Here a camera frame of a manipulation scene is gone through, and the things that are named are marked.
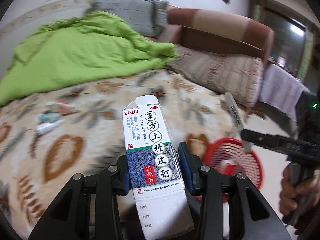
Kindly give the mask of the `right hand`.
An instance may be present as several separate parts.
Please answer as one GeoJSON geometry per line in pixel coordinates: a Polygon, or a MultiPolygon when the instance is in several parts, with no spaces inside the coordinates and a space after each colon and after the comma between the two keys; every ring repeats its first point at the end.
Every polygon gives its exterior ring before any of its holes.
{"type": "Polygon", "coordinates": [[[283,215],[289,215],[298,207],[295,199],[298,195],[310,195],[308,209],[316,206],[319,202],[319,169],[314,171],[313,177],[294,187],[290,184],[290,172],[287,166],[283,171],[281,181],[281,192],[279,195],[279,210],[283,215]]]}

